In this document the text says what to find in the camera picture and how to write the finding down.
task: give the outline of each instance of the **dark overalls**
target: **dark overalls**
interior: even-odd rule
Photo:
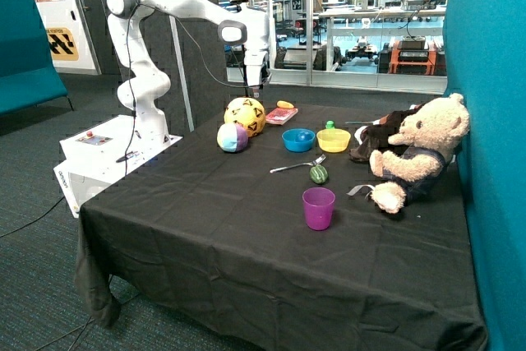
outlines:
[[[429,150],[428,148],[418,148],[418,147],[409,147],[401,156],[402,159],[412,159],[417,155],[429,155],[432,158],[435,158],[441,163],[441,171],[438,175],[430,174],[426,176],[425,178],[422,178],[420,180],[409,182],[406,181],[400,177],[396,177],[394,174],[392,174],[389,170],[384,169],[384,173],[382,175],[383,178],[386,180],[390,180],[392,182],[396,182],[399,184],[405,191],[406,197],[405,197],[405,203],[408,204],[411,201],[414,201],[418,197],[422,195],[427,195],[429,191],[433,188],[433,186],[436,184],[438,179],[444,174],[444,172],[447,170],[447,162],[445,162],[444,156],[435,150]]]

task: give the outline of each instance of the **black tablecloth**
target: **black tablecloth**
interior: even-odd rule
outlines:
[[[90,314],[103,326],[117,319],[113,274],[156,303],[268,350],[483,349],[453,165],[429,197],[392,217],[366,192],[346,195],[381,181],[367,164],[328,154],[325,186],[336,204],[322,232],[303,218],[302,193],[316,185],[309,168],[269,173],[321,154],[286,151],[284,130],[319,130],[329,119],[342,127],[358,116],[304,106],[229,154],[216,143],[217,117],[84,204],[76,286]]]

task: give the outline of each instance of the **yellow bowl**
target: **yellow bowl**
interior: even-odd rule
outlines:
[[[344,129],[322,129],[316,134],[318,144],[326,152],[342,152],[347,149],[351,134]]]

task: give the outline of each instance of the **fork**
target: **fork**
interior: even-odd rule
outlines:
[[[304,164],[307,166],[316,166],[317,164],[320,164],[321,162],[323,162],[325,158],[326,158],[325,154],[322,154],[319,158],[314,159],[312,162],[305,162],[303,164],[293,164],[292,166],[285,166],[284,168],[272,169],[270,170],[270,172],[277,173],[277,172],[281,172],[282,170],[296,168],[297,166],[303,166]]]

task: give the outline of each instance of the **yellow ball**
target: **yellow ball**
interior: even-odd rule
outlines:
[[[236,98],[232,100],[224,112],[224,122],[236,122],[247,131],[248,137],[253,137],[265,126],[265,108],[253,98]]]

